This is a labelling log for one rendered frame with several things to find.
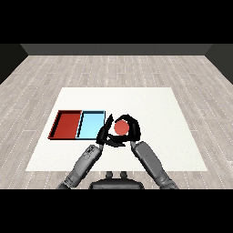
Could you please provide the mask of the small red can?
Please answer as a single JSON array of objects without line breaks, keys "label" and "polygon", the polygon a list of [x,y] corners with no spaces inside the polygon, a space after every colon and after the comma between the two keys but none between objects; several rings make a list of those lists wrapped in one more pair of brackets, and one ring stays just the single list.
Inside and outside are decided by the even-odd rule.
[{"label": "small red can", "polygon": [[119,135],[119,136],[123,136],[126,135],[129,131],[129,125],[127,123],[127,121],[125,120],[119,120],[115,123],[114,126],[115,132]]}]

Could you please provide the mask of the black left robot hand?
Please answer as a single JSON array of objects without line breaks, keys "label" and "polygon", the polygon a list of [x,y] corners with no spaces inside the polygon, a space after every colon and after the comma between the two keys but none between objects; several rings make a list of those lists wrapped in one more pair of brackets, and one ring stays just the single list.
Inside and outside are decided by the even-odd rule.
[{"label": "black left robot hand", "polygon": [[112,122],[114,121],[113,116],[110,115],[106,120],[106,123],[99,129],[96,142],[98,145],[104,145],[108,136],[108,130],[110,129]]}]

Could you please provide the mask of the shallow light blue open box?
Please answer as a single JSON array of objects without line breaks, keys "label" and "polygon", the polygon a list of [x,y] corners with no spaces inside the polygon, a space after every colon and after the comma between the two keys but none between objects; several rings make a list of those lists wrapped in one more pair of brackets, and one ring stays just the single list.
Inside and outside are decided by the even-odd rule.
[{"label": "shallow light blue open box", "polygon": [[77,140],[95,140],[99,129],[104,125],[106,112],[104,110],[84,110],[76,131]]}]

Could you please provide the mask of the dark grey robot body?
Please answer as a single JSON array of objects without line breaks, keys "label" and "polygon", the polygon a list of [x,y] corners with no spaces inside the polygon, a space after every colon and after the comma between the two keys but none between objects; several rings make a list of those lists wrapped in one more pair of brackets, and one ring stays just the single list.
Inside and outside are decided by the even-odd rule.
[{"label": "dark grey robot body", "polygon": [[141,182],[129,179],[126,171],[120,172],[120,178],[113,178],[113,172],[107,171],[106,177],[92,182],[89,189],[144,189]]}]

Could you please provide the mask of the shallow red open box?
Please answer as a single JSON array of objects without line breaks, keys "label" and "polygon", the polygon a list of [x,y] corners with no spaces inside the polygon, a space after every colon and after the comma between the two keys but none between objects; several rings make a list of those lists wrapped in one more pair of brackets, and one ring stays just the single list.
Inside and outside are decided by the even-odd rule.
[{"label": "shallow red open box", "polygon": [[75,140],[81,113],[81,110],[59,110],[48,139]]}]

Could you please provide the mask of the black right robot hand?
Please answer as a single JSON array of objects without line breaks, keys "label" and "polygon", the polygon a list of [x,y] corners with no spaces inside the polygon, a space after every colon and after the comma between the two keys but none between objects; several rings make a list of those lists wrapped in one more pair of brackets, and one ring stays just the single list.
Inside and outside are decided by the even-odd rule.
[{"label": "black right robot hand", "polygon": [[116,136],[108,134],[108,140],[106,141],[106,144],[111,147],[124,147],[125,142],[137,142],[140,140],[141,132],[140,132],[140,126],[138,124],[138,121],[135,120],[130,115],[122,115],[120,116],[116,121],[119,120],[125,120],[127,121],[129,125],[129,131],[126,135],[119,136],[116,134]]}]

